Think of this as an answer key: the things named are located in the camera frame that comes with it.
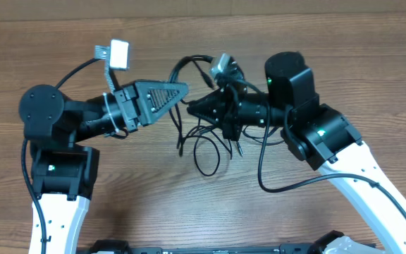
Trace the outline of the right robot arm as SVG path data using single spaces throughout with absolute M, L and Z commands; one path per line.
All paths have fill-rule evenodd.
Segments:
M 245 126 L 278 127 L 288 150 L 331 182 L 383 245 L 406 253 L 406 199 L 381 170 L 360 132 L 339 111 L 319 101 L 314 75 L 298 52 L 281 52 L 264 64 L 267 90 L 248 83 L 224 54 L 211 63 L 218 90 L 188 105 L 189 114 L 237 140 Z

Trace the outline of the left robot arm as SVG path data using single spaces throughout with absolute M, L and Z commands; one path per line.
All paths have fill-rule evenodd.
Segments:
M 52 85 L 36 85 L 21 98 L 23 169 L 32 197 L 30 253 L 76 253 L 97 180 L 99 151 L 80 145 L 105 135 L 127 138 L 158 121 L 189 92 L 185 83 L 135 80 L 84 102 Z

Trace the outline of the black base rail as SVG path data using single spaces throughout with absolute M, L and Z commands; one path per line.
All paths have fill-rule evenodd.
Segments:
M 78 254 L 323 254 L 383 253 L 374 243 L 358 243 L 340 231 L 330 231 L 312 243 L 279 243 L 275 246 L 218 248 L 131 247 L 127 241 L 98 240 L 89 248 L 78 248 Z

